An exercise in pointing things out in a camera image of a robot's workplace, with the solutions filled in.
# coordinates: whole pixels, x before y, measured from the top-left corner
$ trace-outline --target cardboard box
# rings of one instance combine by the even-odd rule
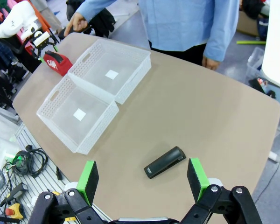
[[[237,31],[252,36],[259,36],[257,21],[249,18],[243,11],[239,11]]]

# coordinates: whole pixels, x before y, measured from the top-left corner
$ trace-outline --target red object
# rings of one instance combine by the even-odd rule
[[[14,215],[14,210],[12,210],[12,209],[5,209],[5,214],[7,216],[13,216]]]
[[[43,57],[45,63],[54,71],[64,76],[67,71],[73,66],[70,60],[64,56],[52,51],[46,51]]]

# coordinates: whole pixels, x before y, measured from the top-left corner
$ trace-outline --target basket handle hole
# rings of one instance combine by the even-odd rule
[[[58,94],[59,94],[59,91],[56,91],[54,94],[53,94],[53,96],[51,97],[51,101],[53,101],[57,96],[58,96]]]
[[[82,59],[82,62],[84,63],[84,62],[86,62],[87,61],[87,59],[90,57],[90,54],[87,54],[83,59]]]

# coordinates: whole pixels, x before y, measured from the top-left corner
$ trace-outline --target white sticker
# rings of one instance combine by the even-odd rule
[[[105,76],[107,76],[110,79],[115,79],[115,77],[118,75],[118,72],[115,72],[113,70],[109,70]]]
[[[82,111],[80,108],[78,108],[76,110],[76,112],[74,113],[74,117],[77,118],[79,121],[81,121],[85,115],[86,115],[86,113],[84,111]]]

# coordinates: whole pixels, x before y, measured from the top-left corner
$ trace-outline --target plastic bin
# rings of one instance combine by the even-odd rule
[[[88,93],[84,83],[65,75],[37,115],[72,152],[88,154],[119,109],[113,99]]]
[[[150,51],[98,39],[71,67],[68,74],[88,83],[88,91],[123,104],[151,68]]]
[[[263,57],[265,55],[265,51],[259,47],[256,47],[248,59],[247,63],[247,77],[249,79],[256,77],[263,77],[261,66],[263,62]]]

